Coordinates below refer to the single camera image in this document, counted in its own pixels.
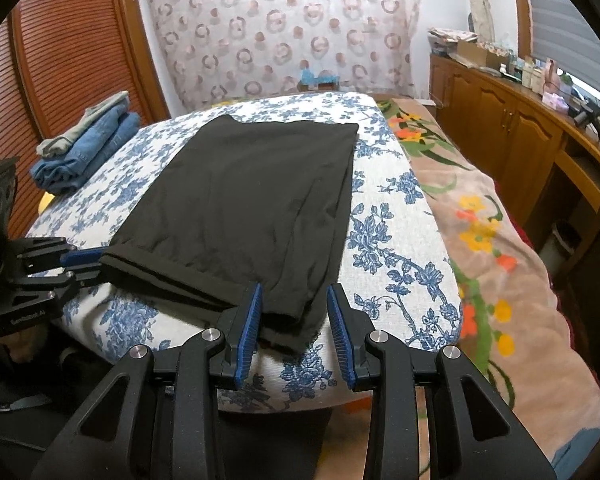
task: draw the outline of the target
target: blue and white floral fabric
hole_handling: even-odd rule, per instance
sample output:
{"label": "blue and white floral fabric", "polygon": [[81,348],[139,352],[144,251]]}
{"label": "blue and white floral fabric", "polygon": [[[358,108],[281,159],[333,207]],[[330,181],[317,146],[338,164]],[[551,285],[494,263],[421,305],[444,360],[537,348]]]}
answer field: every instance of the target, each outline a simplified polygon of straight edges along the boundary
{"label": "blue and white floral fabric", "polygon": [[[437,350],[458,339],[458,288],[436,222],[394,134],[373,99],[363,94],[275,97],[152,124],[83,188],[54,200],[29,235],[64,236],[79,248],[108,244],[178,150],[201,126],[222,114],[244,122],[359,124],[352,211],[339,281],[352,306],[368,313],[376,328],[411,346]],[[147,304],[109,284],[83,290],[67,303],[61,325],[112,362],[135,344],[155,349],[177,346],[203,328],[187,312]],[[219,395],[219,407],[245,412],[306,410],[352,398],[340,376],[327,318],[302,356],[258,349],[245,387]]]}

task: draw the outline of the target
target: metal screw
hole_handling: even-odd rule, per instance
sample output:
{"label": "metal screw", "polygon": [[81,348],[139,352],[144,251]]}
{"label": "metal screw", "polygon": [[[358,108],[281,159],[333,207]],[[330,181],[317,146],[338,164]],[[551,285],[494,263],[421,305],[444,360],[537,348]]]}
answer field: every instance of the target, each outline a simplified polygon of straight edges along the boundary
{"label": "metal screw", "polygon": [[386,343],[389,341],[389,335],[384,330],[374,330],[369,334],[369,339],[374,343]]}
{"label": "metal screw", "polygon": [[458,359],[462,355],[460,349],[457,346],[453,345],[445,346],[442,349],[442,353],[445,355],[445,357],[448,357],[449,359]]}
{"label": "metal screw", "polygon": [[207,328],[202,331],[202,339],[205,341],[215,341],[220,337],[220,331],[217,328]]}
{"label": "metal screw", "polygon": [[131,355],[133,359],[140,359],[144,357],[148,351],[149,349],[146,346],[136,345],[131,347],[131,350],[129,350],[129,355]]}

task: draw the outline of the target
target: black pants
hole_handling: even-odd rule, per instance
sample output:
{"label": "black pants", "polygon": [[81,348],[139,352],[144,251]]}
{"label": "black pants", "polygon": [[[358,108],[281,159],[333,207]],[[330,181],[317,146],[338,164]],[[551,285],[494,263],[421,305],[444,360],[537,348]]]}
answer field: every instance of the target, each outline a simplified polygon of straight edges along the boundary
{"label": "black pants", "polygon": [[107,277],[209,323],[260,282],[260,340],[301,352],[338,277],[357,130],[214,119],[115,234],[101,259]]}

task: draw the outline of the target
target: wooden wardrobe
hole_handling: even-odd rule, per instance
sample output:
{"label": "wooden wardrobe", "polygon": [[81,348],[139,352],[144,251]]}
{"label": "wooden wardrobe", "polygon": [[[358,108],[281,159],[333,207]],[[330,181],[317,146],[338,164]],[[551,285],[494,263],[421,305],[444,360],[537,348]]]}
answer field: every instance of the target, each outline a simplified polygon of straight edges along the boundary
{"label": "wooden wardrobe", "polygon": [[21,0],[0,26],[0,159],[20,157],[10,236],[24,236],[37,215],[42,192],[29,169],[40,140],[121,90],[142,125],[167,119],[159,89],[138,67],[120,0]]}

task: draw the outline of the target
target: bed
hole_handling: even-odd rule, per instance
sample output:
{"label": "bed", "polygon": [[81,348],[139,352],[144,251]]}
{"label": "bed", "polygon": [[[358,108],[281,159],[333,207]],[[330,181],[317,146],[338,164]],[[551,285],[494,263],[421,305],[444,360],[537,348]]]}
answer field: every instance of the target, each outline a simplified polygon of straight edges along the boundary
{"label": "bed", "polygon": [[[367,312],[376,328],[418,348],[435,350],[459,339],[555,460],[556,470],[567,471],[578,460],[574,456],[586,455],[600,435],[600,388],[571,349],[546,270],[516,231],[493,181],[465,160],[412,100],[376,105],[363,94],[302,94],[154,124],[79,192],[54,200],[29,235],[66,236],[81,248],[107,244],[184,142],[221,114],[240,121],[358,123],[352,212],[340,269],[352,306]],[[202,329],[182,313],[110,285],[85,290],[69,302],[60,323],[112,362],[136,343],[168,348]],[[316,478],[361,478],[369,403],[346,389],[328,322],[302,356],[259,349],[245,388],[219,396],[221,409],[242,412],[336,405]],[[423,409],[422,442],[426,431]],[[423,446],[423,478],[427,453]]]}
{"label": "bed", "polygon": [[[542,261],[520,237],[493,180],[462,157],[423,106],[413,100],[378,105],[410,158],[458,281],[458,346],[552,460],[558,480],[569,478],[600,437],[600,387],[571,349]],[[418,406],[422,443],[422,395]],[[362,478],[369,417],[366,400],[334,410],[317,479]],[[420,465],[421,479],[428,479],[422,444]]]}

